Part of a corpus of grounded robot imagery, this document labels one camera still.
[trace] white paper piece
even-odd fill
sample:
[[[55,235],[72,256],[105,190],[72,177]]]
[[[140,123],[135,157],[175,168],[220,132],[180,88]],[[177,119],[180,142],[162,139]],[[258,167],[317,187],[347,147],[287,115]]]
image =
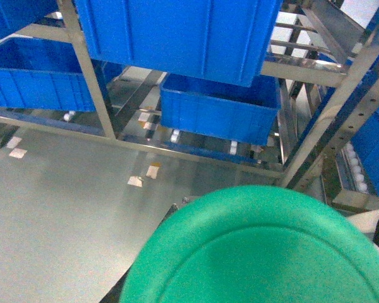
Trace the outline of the white paper piece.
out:
[[[157,129],[157,126],[159,125],[155,123],[146,122],[143,128],[148,129],[149,131],[155,131]]]
[[[267,146],[275,146],[275,140],[273,137],[268,137]]]
[[[128,185],[142,187],[143,180],[137,175],[132,175],[128,180]]]
[[[12,137],[12,139],[8,141],[6,147],[13,149],[19,144],[19,142],[21,142],[21,140],[22,139],[19,137]]]
[[[140,115],[139,115],[139,121],[141,122],[147,122],[150,118],[150,114],[148,114],[147,112],[142,112]]]
[[[11,151],[9,156],[17,158],[17,159],[22,159],[26,153],[27,153],[26,150],[22,150],[21,148],[15,148]]]
[[[251,150],[255,153],[261,153],[263,151],[260,145],[252,145]]]
[[[156,179],[157,178],[157,172],[159,171],[159,168],[158,166],[149,166],[149,169],[147,170],[147,173],[146,173],[146,177],[150,177],[152,179]]]
[[[232,141],[230,144],[230,154],[235,155],[238,152],[238,143],[237,141]]]
[[[178,142],[178,136],[179,136],[179,130],[178,129],[173,130],[170,141],[173,143],[177,143]]]

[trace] crate rim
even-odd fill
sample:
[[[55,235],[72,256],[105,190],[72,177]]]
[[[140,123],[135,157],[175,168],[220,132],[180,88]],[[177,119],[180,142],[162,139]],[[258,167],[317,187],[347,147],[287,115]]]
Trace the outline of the crate rim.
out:
[[[167,79],[170,76],[170,74],[171,73],[167,73],[166,76],[164,77],[162,83],[160,84],[160,94],[163,94],[164,92],[167,92],[167,93],[179,93],[179,94],[191,95],[191,96],[194,96],[194,97],[203,97],[203,98],[206,98],[206,99],[216,100],[216,101],[219,101],[219,102],[225,102],[225,103],[228,103],[228,104],[233,104],[233,103],[237,104],[237,103],[240,103],[240,104],[244,104],[244,105],[246,105],[248,107],[259,107],[261,109],[274,110],[274,111],[278,111],[278,110],[280,110],[282,108],[280,100],[276,100],[276,103],[277,103],[276,107],[267,107],[267,106],[262,106],[262,105],[257,105],[257,104],[250,104],[250,103],[247,103],[247,102],[240,102],[240,101],[225,99],[225,98],[221,98],[221,97],[213,97],[213,96],[210,96],[210,95],[205,95],[203,93],[182,92],[181,90],[172,90],[172,89],[169,89],[169,88],[164,88],[164,83],[167,81]],[[275,94],[277,96],[280,96],[280,88],[279,88],[278,79],[274,78],[274,77],[270,77],[270,78],[273,78],[275,80],[275,90],[276,90]]]

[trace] blue plastic crate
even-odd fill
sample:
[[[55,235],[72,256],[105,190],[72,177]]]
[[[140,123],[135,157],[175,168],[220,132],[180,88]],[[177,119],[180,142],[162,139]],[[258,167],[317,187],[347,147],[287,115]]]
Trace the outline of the blue plastic crate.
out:
[[[250,86],[282,0],[76,0],[94,59]]]
[[[120,64],[95,62],[104,81],[120,74]],[[71,44],[12,38],[0,43],[0,107],[94,111]]]
[[[280,109],[278,80],[258,76],[250,88],[170,74],[161,85],[168,128],[266,145]]]
[[[0,0],[0,39],[56,10],[56,0]]]
[[[379,108],[351,141],[379,195]]]

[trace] steel floor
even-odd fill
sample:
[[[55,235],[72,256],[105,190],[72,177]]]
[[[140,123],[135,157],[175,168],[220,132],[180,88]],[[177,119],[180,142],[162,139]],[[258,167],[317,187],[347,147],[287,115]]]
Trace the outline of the steel floor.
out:
[[[272,180],[90,141],[19,130],[0,150],[0,302],[99,302],[173,203]],[[156,179],[145,177],[152,162]],[[132,175],[143,187],[127,185]]]

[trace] green round tray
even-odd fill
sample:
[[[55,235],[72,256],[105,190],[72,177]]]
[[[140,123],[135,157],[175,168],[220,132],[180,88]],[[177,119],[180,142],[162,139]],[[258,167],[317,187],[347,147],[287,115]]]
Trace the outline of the green round tray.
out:
[[[194,201],[155,231],[120,302],[379,302],[379,254],[313,198],[234,187]]]

